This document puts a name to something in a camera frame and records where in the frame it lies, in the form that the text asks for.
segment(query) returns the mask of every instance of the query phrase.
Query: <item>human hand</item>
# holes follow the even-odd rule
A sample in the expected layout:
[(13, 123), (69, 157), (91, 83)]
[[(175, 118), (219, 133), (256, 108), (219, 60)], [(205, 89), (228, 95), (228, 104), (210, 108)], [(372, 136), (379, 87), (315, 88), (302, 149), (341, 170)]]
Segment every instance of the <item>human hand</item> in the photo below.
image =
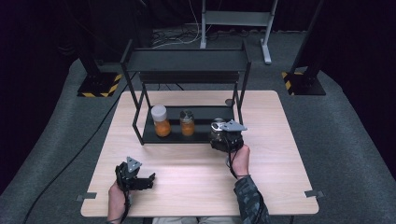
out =
[(236, 174), (236, 178), (239, 180), (247, 175), (248, 163), (250, 156), (250, 148), (248, 145), (243, 145), (239, 150), (231, 153), (231, 161), (233, 165), (233, 171)]
[(122, 215), (125, 211), (125, 196), (122, 190), (117, 185), (117, 181), (108, 190), (108, 212), (107, 221), (111, 223), (119, 224), (121, 223)]

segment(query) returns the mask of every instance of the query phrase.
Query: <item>camouflage sleeve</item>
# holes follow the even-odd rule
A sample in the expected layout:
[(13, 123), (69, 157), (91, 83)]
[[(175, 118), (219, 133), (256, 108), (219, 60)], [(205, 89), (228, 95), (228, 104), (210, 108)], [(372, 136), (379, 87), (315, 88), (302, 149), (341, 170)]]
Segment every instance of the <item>camouflage sleeve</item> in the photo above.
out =
[(236, 181), (233, 191), (236, 194), (244, 224), (271, 223), (267, 206), (250, 175)]

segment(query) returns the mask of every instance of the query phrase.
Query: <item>gray floor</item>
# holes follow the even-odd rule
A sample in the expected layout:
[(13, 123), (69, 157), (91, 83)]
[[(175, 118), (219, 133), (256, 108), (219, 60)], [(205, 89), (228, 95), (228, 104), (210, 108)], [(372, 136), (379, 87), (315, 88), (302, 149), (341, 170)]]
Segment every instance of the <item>gray floor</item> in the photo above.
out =
[[(288, 71), (304, 39), (302, 33), (271, 34), (272, 65), (264, 65), (260, 48), (262, 34), (247, 38), (253, 65), (249, 90), (277, 91), (284, 106), (295, 141), (313, 189), (322, 190), (319, 212), (300, 216), (294, 223), (396, 223), (396, 184), (375, 145), (341, 88), (328, 76), (318, 78), (326, 96), (289, 96), (281, 72)], [(208, 41), (208, 48), (239, 47), (241, 37), (221, 37)], [(167, 48), (198, 48), (190, 45)], [(118, 70), (107, 65), (103, 70)], [(85, 78), (76, 61), (46, 130), (14, 180), (0, 196), (0, 223), (22, 223), (37, 195), (80, 151), (116, 102), (124, 78), (113, 97), (81, 98), (77, 90)], [(134, 86), (139, 90), (138, 81)], [(169, 85), (171, 90), (178, 90)], [(224, 88), (212, 85), (183, 85), (185, 90)], [(164, 85), (162, 91), (168, 91)], [(77, 195), (87, 191), (106, 138), (114, 109), (106, 117), (91, 142), (70, 166), (50, 185), (35, 205), (27, 223), (104, 223), (104, 217), (83, 217)], [(272, 216), (273, 223), (289, 223), (290, 217)], [(128, 218), (125, 223), (141, 223)]]

